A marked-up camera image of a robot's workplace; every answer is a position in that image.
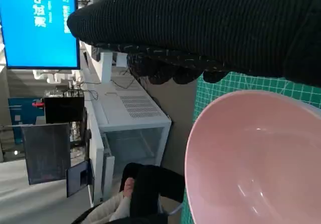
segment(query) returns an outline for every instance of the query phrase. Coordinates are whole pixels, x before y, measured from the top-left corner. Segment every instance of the green cutting mat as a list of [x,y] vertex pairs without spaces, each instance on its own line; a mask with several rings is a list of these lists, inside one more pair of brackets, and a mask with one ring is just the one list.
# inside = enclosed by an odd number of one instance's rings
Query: green cutting mat
[[[285,79],[250,77],[230,73],[216,84],[208,84],[203,78],[198,79],[194,107],[194,120],[202,110],[217,97],[237,90],[267,90],[304,101],[321,108],[321,88],[295,84]],[[185,195],[181,224],[193,224],[190,208]]]

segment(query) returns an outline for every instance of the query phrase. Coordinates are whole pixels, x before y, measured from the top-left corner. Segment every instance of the black cable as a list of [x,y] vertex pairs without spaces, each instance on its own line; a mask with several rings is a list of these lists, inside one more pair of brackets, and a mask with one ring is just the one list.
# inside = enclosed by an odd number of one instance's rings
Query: black cable
[[122,88],[122,89],[128,89],[132,83],[134,82],[135,78],[133,77],[133,80],[129,83],[129,85],[127,87],[123,87],[121,85],[118,85],[115,81],[111,80],[112,83],[114,83],[115,85],[117,85],[118,87]]

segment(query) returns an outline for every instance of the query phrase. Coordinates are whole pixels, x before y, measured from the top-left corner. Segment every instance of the person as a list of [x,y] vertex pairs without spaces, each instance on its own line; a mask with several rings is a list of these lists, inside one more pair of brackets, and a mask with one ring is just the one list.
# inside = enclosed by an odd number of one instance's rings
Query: person
[[122,174],[119,193],[82,214],[73,224],[106,224],[130,217],[158,213],[159,196],[183,202],[184,177],[165,168],[129,163]]

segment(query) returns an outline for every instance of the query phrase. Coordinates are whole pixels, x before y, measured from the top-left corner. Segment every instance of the white cabinet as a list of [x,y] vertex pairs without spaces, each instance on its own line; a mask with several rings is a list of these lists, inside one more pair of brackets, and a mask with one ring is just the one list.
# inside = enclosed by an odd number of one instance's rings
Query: white cabinet
[[98,84],[95,71],[87,65],[82,67],[76,72],[76,80],[85,82],[84,90],[98,94],[95,100],[90,92],[85,92],[93,133],[89,156],[94,167],[97,204],[110,197],[112,184],[120,180],[126,164],[160,165],[172,122],[129,73],[123,75],[116,70],[111,75],[114,82]]

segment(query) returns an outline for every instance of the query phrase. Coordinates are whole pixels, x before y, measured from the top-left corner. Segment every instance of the monitor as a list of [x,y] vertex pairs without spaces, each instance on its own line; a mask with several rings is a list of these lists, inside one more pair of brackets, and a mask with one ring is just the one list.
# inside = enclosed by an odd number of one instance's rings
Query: monitor
[[7,67],[79,69],[79,42],[67,18],[77,0],[0,0]]

